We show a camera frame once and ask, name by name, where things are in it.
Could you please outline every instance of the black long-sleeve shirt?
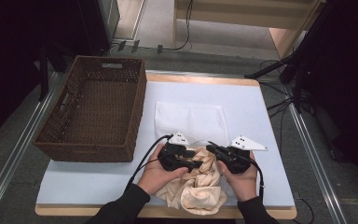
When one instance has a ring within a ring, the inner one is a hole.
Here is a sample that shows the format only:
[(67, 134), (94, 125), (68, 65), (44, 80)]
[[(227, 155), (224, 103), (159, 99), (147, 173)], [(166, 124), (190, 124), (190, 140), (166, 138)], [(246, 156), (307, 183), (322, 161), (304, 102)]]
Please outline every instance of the black long-sleeve shirt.
[[(133, 223), (150, 196), (137, 185), (130, 188), (116, 201), (105, 204), (86, 224), (125, 224)], [(278, 223), (271, 217), (259, 197), (238, 203), (246, 224)]]

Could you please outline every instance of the wooden desk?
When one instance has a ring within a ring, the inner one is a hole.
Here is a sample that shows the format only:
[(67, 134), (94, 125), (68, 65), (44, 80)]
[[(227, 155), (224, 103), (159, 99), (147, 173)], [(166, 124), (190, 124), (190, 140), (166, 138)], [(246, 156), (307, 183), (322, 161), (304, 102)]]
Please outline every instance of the wooden desk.
[[(230, 138), (233, 139), (238, 136), (238, 132), (241, 132), (268, 147), (268, 151), (255, 152), (257, 162), (263, 170), (265, 185), (273, 186), (266, 187), (264, 203), (268, 213), (277, 219), (296, 217), (293, 196), (257, 81), (200, 77), (200, 74), (176, 76), (175, 73), (170, 73), (170, 76), (167, 76), (156, 72), (147, 72), (147, 81), (144, 114), (139, 128), (134, 161), (104, 164), (51, 161), (36, 201), (35, 211), (38, 215), (93, 216), (103, 204), (118, 198), (148, 147), (157, 139), (153, 131), (155, 102), (171, 99), (175, 102), (202, 101), (205, 104), (214, 102), (216, 105), (221, 105), (225, 109)], [(178, 94), (175, 88), (179, 88), (181, 94)], [(201, 92), (196, 93), (193, 90), (201, 90)], [(216, 95), (223, 95), (223, 97), (214, 99)], [(247, 105), (245, 106), (247, 109), (243, 111), (238, 104), (230, 102), (242, 99), (244, 101), (241, 102)], [(242, 218), (232, 191), (227, 192), (227, 195), (225, 205), (212, 216), (195, 216), (182, 209), (168, 208), (165, 202), (152, 197), (139, 217)]]
[[(195, 0), (191, 20), (268, 27), (279, 55), (285, 57), (290, 54), (301, 32), (311, 27), (323, 7), (323, 1)], [(175, 0), (174, 24), (177, 19), (186, 19), (189, 2)]]

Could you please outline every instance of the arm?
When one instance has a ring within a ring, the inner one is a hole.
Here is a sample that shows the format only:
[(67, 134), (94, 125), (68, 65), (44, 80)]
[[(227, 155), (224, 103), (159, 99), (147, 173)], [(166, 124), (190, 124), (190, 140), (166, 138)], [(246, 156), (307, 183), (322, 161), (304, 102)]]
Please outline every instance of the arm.
[(172, 172), (165, 171), (162, 168), (157, 161), (158, 153), (162, 147), (163, 145), (158, 145), (150, 156), (150, 163), (146, 165), (138, 184), (132, 184), (119, 199), (104, 205), (97, 215), (89, 219), (86, 224), (132, 223), (144, 205), (150, 201), (151, 194), (155, 194), (171, 180), (187, 173), (185, 167)]
[(226, 165), (217, 162), (220, 173), (227, 178), (228, 184), (232, 187), (238, 199), (238, 207), (243, 215), (246, 224), (268, 224), (278, 223), (271, 217), (263, 205), (261, 198), (256, 194), (257, 169), (251, 165), (243, 174), (232, 174)]

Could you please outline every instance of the basket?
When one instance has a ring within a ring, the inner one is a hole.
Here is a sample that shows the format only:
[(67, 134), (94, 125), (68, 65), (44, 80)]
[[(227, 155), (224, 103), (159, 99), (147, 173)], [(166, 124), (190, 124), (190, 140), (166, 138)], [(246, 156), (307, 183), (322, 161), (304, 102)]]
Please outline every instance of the basket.
[(55, 161), (133, 160), (145, 61), (77, 56), (34, 145)]

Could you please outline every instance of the crumpled beige fabric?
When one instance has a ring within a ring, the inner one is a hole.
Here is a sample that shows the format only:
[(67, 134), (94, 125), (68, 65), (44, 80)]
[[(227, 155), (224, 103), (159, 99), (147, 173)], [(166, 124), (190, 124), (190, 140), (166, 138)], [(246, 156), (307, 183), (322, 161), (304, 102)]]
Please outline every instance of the crumpled beige fabric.
[(219, 211), (227, 195), (219, 186), (220, 173), (214, 155), (206, 147), (197, 147), (194, 161), (203, 161), (199, 169), (174, 179), (156, 193), (168, 207), (184, 208), (195, 215), (212, 215)]

